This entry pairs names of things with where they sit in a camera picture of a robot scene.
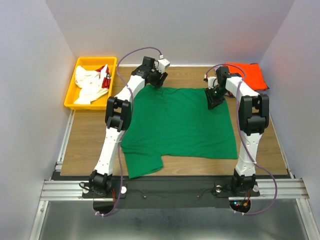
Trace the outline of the green t shirt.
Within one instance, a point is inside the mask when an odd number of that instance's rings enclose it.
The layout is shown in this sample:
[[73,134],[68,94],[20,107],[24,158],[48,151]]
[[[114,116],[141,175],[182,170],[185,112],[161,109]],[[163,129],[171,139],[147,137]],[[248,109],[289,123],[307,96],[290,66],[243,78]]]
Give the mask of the green t shirt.
[[202,88],[144,87],[120,145],[131,179],[161,170],[163,156],[238,157],[227,102],[208,109]]

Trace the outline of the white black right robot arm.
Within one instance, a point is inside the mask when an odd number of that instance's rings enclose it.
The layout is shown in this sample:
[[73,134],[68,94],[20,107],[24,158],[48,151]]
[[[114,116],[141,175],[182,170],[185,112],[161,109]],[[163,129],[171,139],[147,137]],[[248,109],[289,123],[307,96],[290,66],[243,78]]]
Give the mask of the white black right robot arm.
[[246,73],[231,64],[218,64],[215,76],[204,74],[208,87],[204,90],[209,110],[225,101],[225,94],[231,93],[236,99],[237,128],[240,137],[238,161],[230,182],[230,191],[242,195],[256,185],[257,152],[260,139],[269,126],[269,97],[260,94],[245,83]]

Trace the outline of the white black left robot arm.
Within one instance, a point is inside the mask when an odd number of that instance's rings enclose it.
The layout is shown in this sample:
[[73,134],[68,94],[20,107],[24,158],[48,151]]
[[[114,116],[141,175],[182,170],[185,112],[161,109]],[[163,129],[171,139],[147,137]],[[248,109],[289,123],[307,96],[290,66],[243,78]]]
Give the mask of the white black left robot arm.
[[98,162],[89,176],[89,191],[100,197],[111,193],[114,158],[122,137],[131,124],[134,99],[148,84],[157,89],[162,87],[168,76],[166,69],[169,66],[170,61],[162,54],[158,59],[145,56],[142,64],[131,72],[123,89],[116,96],[107,99],[105,139]]

